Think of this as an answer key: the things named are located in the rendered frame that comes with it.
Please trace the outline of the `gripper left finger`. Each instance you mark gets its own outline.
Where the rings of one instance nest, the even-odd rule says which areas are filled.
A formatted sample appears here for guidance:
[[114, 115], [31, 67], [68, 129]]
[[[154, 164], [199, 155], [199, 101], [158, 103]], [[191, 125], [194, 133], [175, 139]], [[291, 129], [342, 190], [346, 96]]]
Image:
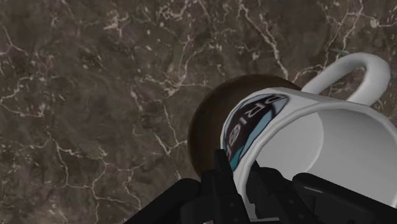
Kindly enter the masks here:
[[180, 179], [124, 224], [250, 224], [225, 150], [214, 151], [214, 168], [200, 181]]

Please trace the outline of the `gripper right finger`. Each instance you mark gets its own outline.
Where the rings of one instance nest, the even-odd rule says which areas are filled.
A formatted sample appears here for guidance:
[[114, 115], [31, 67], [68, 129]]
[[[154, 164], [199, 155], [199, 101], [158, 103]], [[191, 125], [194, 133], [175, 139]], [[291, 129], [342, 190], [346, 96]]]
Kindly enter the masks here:
[[397, 209], [306, 172], [290, 181], [255, 162], [247, 198], [253, 224], [397, 224]]

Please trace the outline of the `white mug with round emblem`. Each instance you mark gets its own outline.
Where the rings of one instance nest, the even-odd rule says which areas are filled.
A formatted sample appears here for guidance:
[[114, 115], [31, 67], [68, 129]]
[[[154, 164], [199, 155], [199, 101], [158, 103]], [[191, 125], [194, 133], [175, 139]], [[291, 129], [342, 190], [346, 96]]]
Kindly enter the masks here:
[[397, 209], [397, 127], [372, 108], [390, 79], [386, 61], [353, 53], [301, 90], [265, 88], [229, 112], [220, 145], [252, 221], [259, 219], [247, 180], [255, 162], [290, 181], [306, 172]]

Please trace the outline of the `brown round object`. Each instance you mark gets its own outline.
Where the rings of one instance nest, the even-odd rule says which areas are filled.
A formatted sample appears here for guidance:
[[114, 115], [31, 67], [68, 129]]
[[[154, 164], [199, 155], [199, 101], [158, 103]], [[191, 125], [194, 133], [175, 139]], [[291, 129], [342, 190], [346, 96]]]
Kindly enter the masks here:
[[214, 168], [214, 150], [221, 148], [219, 139], [229, 112], [253, 92], [274, 87], [301, 89], [271, 74], [247, 74], [227, 80], [204, 98], [192, 117], [187, 137], [190, 160], [197, 176]]

